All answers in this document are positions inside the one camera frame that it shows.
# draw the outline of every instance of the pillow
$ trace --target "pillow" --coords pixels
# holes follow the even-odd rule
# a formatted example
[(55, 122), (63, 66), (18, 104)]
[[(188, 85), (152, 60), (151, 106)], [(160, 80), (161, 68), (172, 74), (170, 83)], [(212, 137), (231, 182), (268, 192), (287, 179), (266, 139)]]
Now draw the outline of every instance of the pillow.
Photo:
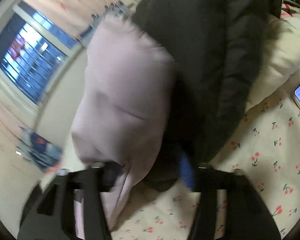
[(300, 30), (284, 20), (270, 16), (262, 66), (250, 89), (246, 111), (282, 86), (299, 66)]

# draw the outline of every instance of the black jacket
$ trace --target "black jacket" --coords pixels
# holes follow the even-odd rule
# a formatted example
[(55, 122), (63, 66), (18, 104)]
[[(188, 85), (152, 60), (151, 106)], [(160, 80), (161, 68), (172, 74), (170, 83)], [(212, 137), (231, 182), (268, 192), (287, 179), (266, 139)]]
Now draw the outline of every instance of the black jacket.
[(210, 161), (243, 117), (258, 75), (268, 0), (143, 0), (133, 21), (177, 63), (165, 140)]

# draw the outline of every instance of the pink fabric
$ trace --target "pink fabric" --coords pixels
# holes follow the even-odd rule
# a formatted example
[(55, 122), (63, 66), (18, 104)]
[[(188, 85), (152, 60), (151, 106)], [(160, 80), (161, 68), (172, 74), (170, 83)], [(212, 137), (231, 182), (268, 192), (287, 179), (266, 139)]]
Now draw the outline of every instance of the pink fabric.
[(129, 191), (151, 169), (161, 147), (174, 83), (173, 60), (129, 20), (107, 16), (87, 49), (86, 86), (72, 126), (85, 163), (123, 166), (102, 199), (113, 228)]

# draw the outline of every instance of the window frame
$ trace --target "window frame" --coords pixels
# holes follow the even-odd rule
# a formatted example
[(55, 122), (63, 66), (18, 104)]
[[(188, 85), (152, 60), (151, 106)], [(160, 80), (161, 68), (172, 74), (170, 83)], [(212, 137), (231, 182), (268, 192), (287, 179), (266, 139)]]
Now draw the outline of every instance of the window frame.
[(65, 62), (57, 69), (55, 74), (49, 80), (47, 87), (42, 95), (42, 100), (39, 104), (35, 104), (27, 95), (25, 95), (12, 81), (11, 79), (2, 71), (0, 68), (0, 99), (5, 96), (8, 98), (2, 99), (2, 103), (9, 107), (10, 101), (17, 107), (17, 111), (24, 113), (24, 116), (27, 116), (27, 120), (19, 117), (17, 114), (16, 117), (23, 121), (25, 125), (32, 128), (37, 118), (39, 118), (40, 109), (44, 109), (45, 104), (49, 101), (51, 94), (54, 89), (57, 87), (58, 82), (70, 67), (74, 59), (79, 55), (79, 53), (84, 49), (84, 47), (78, 42), (73, 46), (72, 49), (69, 49), (61, 41), (59, 41), (53, 34), (46, 30), (42, 25), (40, 25), (31, 15), (27, 14), (18, 4), (21, 0), (2, 0), (0, 3), (0, 34), (4, 27), (7, 25), (12, 16), (16, 13), (23, 20), (25, 20), (31, 27), (33, 27), (42, 37), (46, 38), (51, 44), (53, 44), (57, 49), (64, 53), (67, 58)]

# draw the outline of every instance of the bed sheet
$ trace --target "bed sheet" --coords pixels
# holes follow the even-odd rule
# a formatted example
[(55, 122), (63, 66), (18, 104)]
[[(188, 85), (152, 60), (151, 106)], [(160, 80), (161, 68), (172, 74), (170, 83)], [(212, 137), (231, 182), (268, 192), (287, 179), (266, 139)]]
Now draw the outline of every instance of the bed sheet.
[[(284, 238), (300, 218), (300, 110), (289, 94), (279, 89), (248, 111), (211, 164), (223, 171), (245, 171)], [(112, 237), (185, 240), (199, 196), (181, 181), (160, 194), (140, 183), (133, 188)], [(226, 194), (219, 191), (215, 239), (223, 235), (226, 205)]]

